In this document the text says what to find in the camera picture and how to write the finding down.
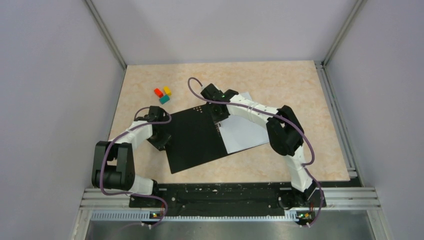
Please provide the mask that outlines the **white paper sheet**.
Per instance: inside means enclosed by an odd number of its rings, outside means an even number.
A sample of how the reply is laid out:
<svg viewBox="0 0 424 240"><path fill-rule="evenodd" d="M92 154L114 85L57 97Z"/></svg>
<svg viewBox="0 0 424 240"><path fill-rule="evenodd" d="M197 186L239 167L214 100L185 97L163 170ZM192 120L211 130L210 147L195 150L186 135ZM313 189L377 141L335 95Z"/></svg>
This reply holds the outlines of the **white paper sheet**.
<svg viewBox="0 0 424 240"><path fill-rule="evenodd" d="M266 129L242 116L231 114L217 125L229 155L269 143Z"/></svg>

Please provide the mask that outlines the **black file folder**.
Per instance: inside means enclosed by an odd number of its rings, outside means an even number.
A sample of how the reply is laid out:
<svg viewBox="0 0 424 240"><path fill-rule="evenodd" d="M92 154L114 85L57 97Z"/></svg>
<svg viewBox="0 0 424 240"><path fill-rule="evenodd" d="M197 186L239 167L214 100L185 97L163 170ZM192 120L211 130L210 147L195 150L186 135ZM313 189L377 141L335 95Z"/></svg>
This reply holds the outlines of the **black file folder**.
<svg viewBox="0 0 424 240"><path fill-rule="evenodd" d="M171 134L165 146L170 172L176 174L227 157L228 154L207 104L171 114L164 128Z"/></svg>

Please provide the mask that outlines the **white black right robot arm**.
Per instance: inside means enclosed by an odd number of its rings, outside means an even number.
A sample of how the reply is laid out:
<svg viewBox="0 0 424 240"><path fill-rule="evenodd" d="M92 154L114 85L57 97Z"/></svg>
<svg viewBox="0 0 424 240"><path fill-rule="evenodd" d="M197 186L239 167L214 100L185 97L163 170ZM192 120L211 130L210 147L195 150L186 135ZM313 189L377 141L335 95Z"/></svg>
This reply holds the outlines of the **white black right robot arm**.
<svg viewBox="0 0 424 240"><path fill-rule="evenodd" d="M203 87L200 94L210 103L215 121L237 116L264 128L271 148L286 162L294 202L307 206L313 200L316 184L305 168L304 130L289 106L265 106L231 89L222 92L212 83Z"/></svg>

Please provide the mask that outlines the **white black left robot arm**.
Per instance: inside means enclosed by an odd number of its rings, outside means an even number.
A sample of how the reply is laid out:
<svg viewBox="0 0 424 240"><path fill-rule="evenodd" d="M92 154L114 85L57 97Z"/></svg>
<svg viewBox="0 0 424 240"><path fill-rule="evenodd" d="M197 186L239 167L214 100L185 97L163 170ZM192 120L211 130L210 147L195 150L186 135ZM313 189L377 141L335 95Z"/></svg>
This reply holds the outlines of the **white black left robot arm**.
<svg viewBox="0 0 424 240"><path fill-rule="evenodd" d="M171 135L163 125L172 120L171 114L159 106L143 107L133 118L131 125L117 137L99 141L94 148L91 183L112 196L106 189L120 190L124 194L141 195L149 207L160 202L160 193L154 188L157 182L136 174L134 152L145 141L159 151L166 148Z"/></svg>

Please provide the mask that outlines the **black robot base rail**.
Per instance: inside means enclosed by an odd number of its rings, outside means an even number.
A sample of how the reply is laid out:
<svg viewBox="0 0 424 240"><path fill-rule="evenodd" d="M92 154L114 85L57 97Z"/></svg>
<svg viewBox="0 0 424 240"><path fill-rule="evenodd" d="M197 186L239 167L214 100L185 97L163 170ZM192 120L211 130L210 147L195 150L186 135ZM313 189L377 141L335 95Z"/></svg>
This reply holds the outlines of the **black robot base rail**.
<svg viewBox="0 0 424 240"><path fill-rule="evenodd" d="M323 191L305 200L288 182L160 183L153 198L130 196L130 208L159 209L167 217L280 217L326 207Z"/></svg>

